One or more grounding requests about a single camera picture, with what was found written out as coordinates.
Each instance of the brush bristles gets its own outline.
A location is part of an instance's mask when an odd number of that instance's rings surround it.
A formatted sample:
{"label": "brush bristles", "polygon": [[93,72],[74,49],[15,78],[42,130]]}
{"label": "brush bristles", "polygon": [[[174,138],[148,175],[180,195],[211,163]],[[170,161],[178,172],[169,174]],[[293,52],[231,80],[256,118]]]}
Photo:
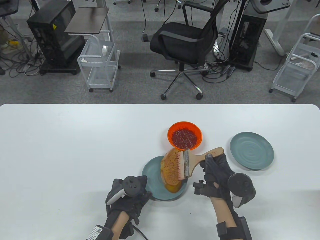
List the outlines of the brush bristles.
{"label": "brush bristles", "polygon": [[178,179],[184,180],[186,179],[184,175],[184,157],[183,157],[183,151],[179,152],[177,154],[177,161],[178,161]]}

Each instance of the teal plate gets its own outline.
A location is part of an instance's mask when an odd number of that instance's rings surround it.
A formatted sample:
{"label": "teal plate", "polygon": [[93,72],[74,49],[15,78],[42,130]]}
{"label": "teal plate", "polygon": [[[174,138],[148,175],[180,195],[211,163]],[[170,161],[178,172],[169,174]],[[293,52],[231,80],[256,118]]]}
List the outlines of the teal plate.
{"label": "teal plate", "polygon": [[275,156],[271,144],[254,132],[241,132],[230,142],[230,150],[235,160],[251,170],[268,167]]}
{"label": "teal plate", "polygon": [[144,166],[142,175],[148,177],[146,190],[152,192],[152,197],[161,201],[172,201],[177,199],[187,187],[187,179],[182,183],[181,189],[177,193],[169,192],[165,187],[161,179],[160,166],[161,160],[164,156],[158,156],[151,159]]}

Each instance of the orange bowl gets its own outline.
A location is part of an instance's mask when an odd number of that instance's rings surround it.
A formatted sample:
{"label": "orange bowl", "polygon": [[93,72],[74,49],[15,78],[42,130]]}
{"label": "orange bowl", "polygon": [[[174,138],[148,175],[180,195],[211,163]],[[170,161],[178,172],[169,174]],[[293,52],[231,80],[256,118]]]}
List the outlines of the orange bowl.
{"label": "orange bowl", "polygon": [[177,122],[177,123],[173,124],[168,130],[168,140],[169,140],[170,144],[172,146],[174,146],[176,149],[179,149],[179,150],[183,151],[184,149],[178,148],[177,146],[175,146],[173,144],[172,134],[176,130],[185,129],[185,128],[190,130],[190,131],[192,131],[197,136],[197,143],[195,144],[195,146],[193,146],[190,149],[190,150],[193,150],[193,149],[197,148],[202,142],[202,132],[201,132],[200,128],[198,128],[193,123],[190,123],[190,122]]}

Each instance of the black mesh chair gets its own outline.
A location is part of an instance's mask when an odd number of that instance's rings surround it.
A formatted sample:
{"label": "black mesh chair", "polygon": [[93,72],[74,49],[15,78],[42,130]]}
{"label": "black mesh chair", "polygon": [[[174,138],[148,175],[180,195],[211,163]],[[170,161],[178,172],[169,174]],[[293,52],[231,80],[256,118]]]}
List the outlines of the black mesh chair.
{"label": "black mesh chair", "polygon": [[[167,90],[161,94],[161,99],[167,98],[166,94],[180,75],[185,76],[193,86],[198,90],[196,99],[203,97],[202,91],[187,76],[186,73],[208,71],[208,68],[185,70],[185,64],[192,67],[201,67],[205,64],[206,55],[211,51],[218,37],[216,26],[216,16],[223,9],[229,0],[220,0],[215,8],[206,7],[190,1],[182,6],[186,24],[170,22],[163,25],[152,37],[150,49],[153,52],[161,54],[167,60],[174,60],[179,63],[179,69],[172,70],[152,70],[150,76],[154,77],[155,72],[178,72]],[[209,12],[210,19],[203,29],[190,26],[188,24],[186,6]]]}

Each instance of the hand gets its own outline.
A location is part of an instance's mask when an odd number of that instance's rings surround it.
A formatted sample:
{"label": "hand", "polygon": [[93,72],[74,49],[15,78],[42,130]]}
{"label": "hand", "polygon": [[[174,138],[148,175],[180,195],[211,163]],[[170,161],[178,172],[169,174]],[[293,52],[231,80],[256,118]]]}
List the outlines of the hand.
{"label": "hand", "polygon": [[204,179],[212,189],[211,197],[230,200],[228,179],[235,172],[230,169],[226,155],[222,154],[218,157],[213,157],[211,154],[207,154],[205,160],[200,162],[200,166],[204,168]]}
{"label": "hand", "polygon": [[146,184],[148,180],[147,176],[138,176],[137,179],[141,184],[140,193],[135,197],[125,196],[123,198],[119,198],[111,204],[110,209],[107,210],[108,215],[113,211],[124,211],[130,217],[129,222],[133,219],[136,225],[139,224],[138,217],[140,216],[143,206],[151,198],[152,193],[150,191],[146,191]]}

